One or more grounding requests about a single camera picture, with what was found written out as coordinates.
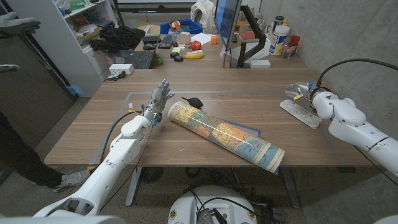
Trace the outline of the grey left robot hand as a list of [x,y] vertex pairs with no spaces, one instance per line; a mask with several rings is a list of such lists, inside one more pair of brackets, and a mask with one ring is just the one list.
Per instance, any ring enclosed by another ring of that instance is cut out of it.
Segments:
[[152,92],[148,104],[141,115],[150,121],[161,122],[162,111],[165,108],[167,100],[175,95],[174,93],[169,93],[169,91],[170,83],[166,80],[162,80]]

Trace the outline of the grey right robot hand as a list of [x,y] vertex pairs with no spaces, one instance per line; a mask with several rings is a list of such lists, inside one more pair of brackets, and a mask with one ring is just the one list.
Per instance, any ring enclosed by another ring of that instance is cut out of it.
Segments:
[[315,89],[316,85],[314,82],[298,82],[288,84],[285,88],[285,94],[294,100],[304,98],[307,101],[311,101],[310,94]]

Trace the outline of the person's gloved hand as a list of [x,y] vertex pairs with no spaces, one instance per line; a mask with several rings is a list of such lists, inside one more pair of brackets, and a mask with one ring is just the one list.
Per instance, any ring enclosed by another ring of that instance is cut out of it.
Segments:
[[1,16],[1,32],[9,35],[33,34],[39,29],[40,22],[33,17],[17,19],[15,12]]
[[15,72],[20,70],[21,67],[15,64],[1,64],[0,73]]

